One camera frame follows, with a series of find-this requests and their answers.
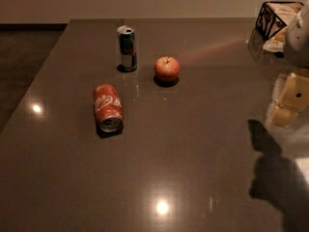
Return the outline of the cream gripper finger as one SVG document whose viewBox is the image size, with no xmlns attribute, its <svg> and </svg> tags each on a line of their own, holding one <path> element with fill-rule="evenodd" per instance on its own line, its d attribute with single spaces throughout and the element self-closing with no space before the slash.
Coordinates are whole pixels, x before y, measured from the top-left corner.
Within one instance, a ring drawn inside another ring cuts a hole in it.
<svg viewBox="0 0 309 232">
<path fill-rule="evenodd" d="M 270 112 L 269 120 L 276 126 L 287 127 L 297 116 L 298 113 L 296 111 L 275 105 Z"/>
<path fill-rule="evenodd" d="M 309 76 L 292 72 L 288 75 L 279 104 L 295 111 L 302 111 L 309 104 Z"/>
</svg>

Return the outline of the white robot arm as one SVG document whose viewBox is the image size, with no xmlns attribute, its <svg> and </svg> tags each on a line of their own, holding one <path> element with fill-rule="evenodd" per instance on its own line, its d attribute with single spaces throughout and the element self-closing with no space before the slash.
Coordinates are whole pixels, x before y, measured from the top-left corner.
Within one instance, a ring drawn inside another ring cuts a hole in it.
<svg viewBox="0 0 309 232">
<path fill-rule="evenodd" d="M 289 24 L 283 49 L 285 59 L 297 70 L 276 79 L 267 119 L 285 128 L 309 105 L 309 3 Z"/>
</svg>

